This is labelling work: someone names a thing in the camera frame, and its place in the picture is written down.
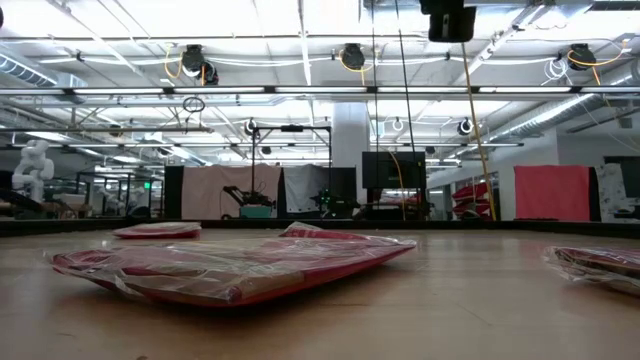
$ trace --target plastic-wrapped box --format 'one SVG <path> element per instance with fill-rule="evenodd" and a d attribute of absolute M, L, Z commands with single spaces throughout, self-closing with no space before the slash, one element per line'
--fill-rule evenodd
<path fill-rule="evenodd" d="M 165 222 L 118 229 L 113 235 L 121 239 L 189 239 L 200 236 L 200 230 L 199 223 Z"/>
<path fill-rule="evenodd" d="M 342 278 L 415 245 L 294 224 L 276 238 L 123 246 L 47 258 L 59 273 L 130 297 L 232 307 Z"/>
<path fill-rule="evenodd" d="M 640 296 L 640 250 L 552 246 L 543 259 L 565 279 L 604 283 Z"/>

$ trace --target wooden floor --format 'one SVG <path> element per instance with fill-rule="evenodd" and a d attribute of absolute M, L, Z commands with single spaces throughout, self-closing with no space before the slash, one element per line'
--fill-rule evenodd
<path fill-rule="evenodd" d="M 202 239 L 261 234 L 207 230 Z M 638 242 L 377 234 L 419 245 L 363 274 L 234 312 L 129 301 L 41 260 L 43 249 L 108 246 L 107 232 L 0 239 L 0 359 L 640 359 L 640 299 L 569 284 L 540 260 L 548 245 Z"/>

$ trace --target red curtain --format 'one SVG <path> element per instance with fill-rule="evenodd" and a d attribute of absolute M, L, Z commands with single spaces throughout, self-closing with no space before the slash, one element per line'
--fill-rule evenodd
<path fill-rule="evenodd" d="M 516 218 L 589 221 L 589 168 L 516 166 Z"/>

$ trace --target white pillar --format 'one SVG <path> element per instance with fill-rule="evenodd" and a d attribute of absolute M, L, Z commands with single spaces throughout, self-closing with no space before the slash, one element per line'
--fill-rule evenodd
<path fill-rule="evenodd" d="M 362 188 L 362 152 L 369 151 L 369 111 L 367 103 L 334 103 L 333 166 L 355 167 L 358 201 L 367 200 Z"/>

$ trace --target ceiling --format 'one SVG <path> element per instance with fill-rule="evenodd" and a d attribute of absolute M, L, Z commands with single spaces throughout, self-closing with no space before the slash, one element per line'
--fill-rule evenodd
<path fill-rule="evenodd" d="M 45 69 L 73 74 L 89 87 L 197 86 L 198 82 L 184 73 L 173 79 L 165 70 L 165 59 L 177 61 L 180 52 L 188 44 L 203 45 L 205 56 L 216 59 L 212 62 L 220 76 L 220 86 L 404 86 L 405 70 L 410 86 L 464 85 L 460 82 L 464 75 L 463 62 L 453 60 L 462 57 L 461 45 L 428 41 L 428 17 L 416 7 L 403 7 L 398 21 L 395 11 L 380 5 L 373 15 L 375 37 L 372 38 L 369 7 L 362 7 L 358 0 L 67 1 L 66 6 L 77 21 L 52 2 L 55 1 L 0 1 L 5 13 L 5 25 L 0 30 L 0 52 L 11 51 Z M 512 22 L 523 11 L 518 3 L 522 1 L 514 1 L 512 5 L 480 7 L 474 39 L 466 44 L 467 56 L 472 61 L 490 44 L 498 45 L 486 57 L 489 61 L 473 68 L 472 84 L 553 86 L 565 84 L 567 78 L 575 84 L 592 82 L 593 74 L 590 71 L 568 70 L 566 76 L 550 78 L 549 59 L 558 53 L 566 54 L 573 43 L 587 43 L 598 61 L 605 61 L 620 55 L 623 39 L 629 40 L 617 61 L 599 68 L 603 81 L 606 81 L 607 72 L 633 59 L 640 47 L 636 35 L 640 30 L 638 11 L 586 11 L 588 6 L 574 6 L 571 8 L 573 12 L 568 12 L 567 8 L 553 8 L 548 12 L 543 11 L 541 18 L 525 24 L 520 31 L 512 32 Z M 37 14 L 37 21 L 34 21 L 34 14 Z M 402 31 L 402 43 L 398 24 Z M 506 41 L 501 42 L 501 36 L 506 36 Z M 378 61 L 375 72 L 370 70 L 360 74 L 346 71 L 339 60 L 332 60 L 332 55 L 339 54 L 345 43 L 361 44 L 369 61 L 375 49 Z M 114 53 L 140 71 L 132 71 L 122 59 L 114 57 Z M 452 60 L 442 59 L 445 56 L 451 56 Z M 310 60 L 308 74 L 305 74 L 303 61 L 306 57 Z M 176 61 L 166 64 L 171 73 L 179 69 Z M 4 87 L 29 86 L 5 74 L 0 74 L 0 84 Z M 99 96 L 89 98 L 104 99 Z M 71 122 L 71 110 L 63 105 L 58 108 L 38 108 L 38 101 L 50 99 L 23 97 L 12 100 L 21 101 L 34 111 L 54 116 L 63 125 Z M 260 100 L 263 105 L 209 106 L 201 116 L 197 116 L 197 122 L 193 122 L 195 116 L 190 120 L 194 125 L 201 122 L 203 126 L 215 130 L 214 133 L 165 133 L 163 139 L 167 142 L 242 142 L 247 141 L 242 134 L 249 119 L 270 126 L 323 126 L 333 121 L 331 99 L 284 99 L 275 104 L 270 103 L 272 100 L 272 97 L 265 96 Z M 475 102 L 475 111 L 484 129 L 497 129 L 536 104 L 539 101 L 535 99 L 480 100 Z M 371 119 L 378 120 L 384 126 L 381 141 L 401 141 L 409 136 L 404 126 L 408 121 L 406 101 L 380 100 L 376 106 L 374 101 L 369 100 L 368 106 Z M 417 141 L 451 141 L 458 136 L 458 121 L 471 116 L 468 101 L 412 100 L 409 108 Z M 87 117 L 83 126 L 122 124 L 157 129 L 184 125 L 187 118 L 186 113 L 176 118 L 173 110 L 166 106 L 111 107 L 92 113 L 94 109 L 80 106 L 76 110 L 77 117 Z M 16 125 L 6 117 L 4 126 Z M 400 130 L 396 130 L 400 128 L 396 122 L 404 124 Z M 52 126 L 42 122 L 27 125 Z M 295 136 L 274 133 L 271 139 L 282 142 L 316 141 L 319 146 L 297 151 L 274 149 L 273 154 L 268 156 L 270 158 L 309 159 L 327 155 L 326 147 L 320 146 L 321 142 L 312 133 Z M 113 138 L 104 133 L 93 134 L 92 138 L 85 140 L 135 143 L 128 134 L 122 138 Z M 192 154 L 208 163 L 246 163 L 241 153 L 231 149 L 194 149 Z M 145 161 L 157 158 L 153 150 L 136 151 L 129 155 L 145 155 L 142 158 Z"/>

